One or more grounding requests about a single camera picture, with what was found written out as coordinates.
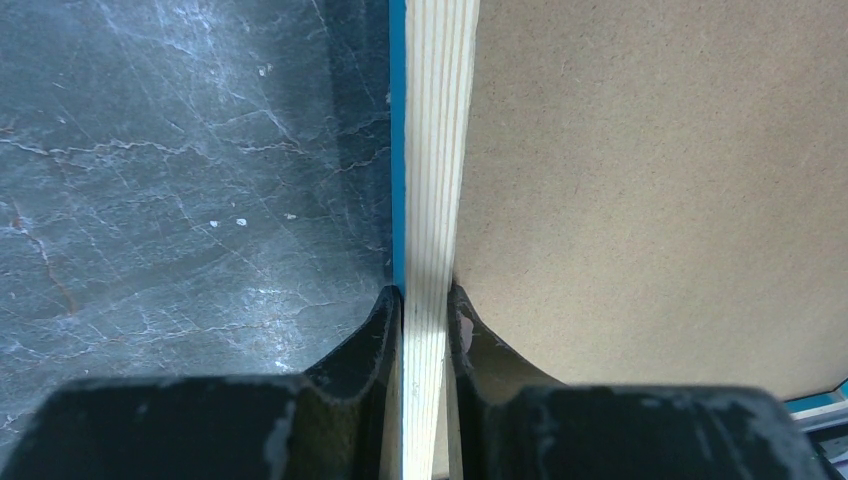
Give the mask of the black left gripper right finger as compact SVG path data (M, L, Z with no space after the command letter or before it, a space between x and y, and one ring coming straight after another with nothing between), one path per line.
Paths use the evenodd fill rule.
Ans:
M768 393L732 386L568 385L447 297L453 479L831 479Z

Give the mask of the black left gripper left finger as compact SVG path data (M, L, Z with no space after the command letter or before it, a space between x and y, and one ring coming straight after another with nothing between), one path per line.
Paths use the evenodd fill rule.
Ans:
M94 378L51 394L5 479L383 479L397 457L390 398L403 301L297 374Z

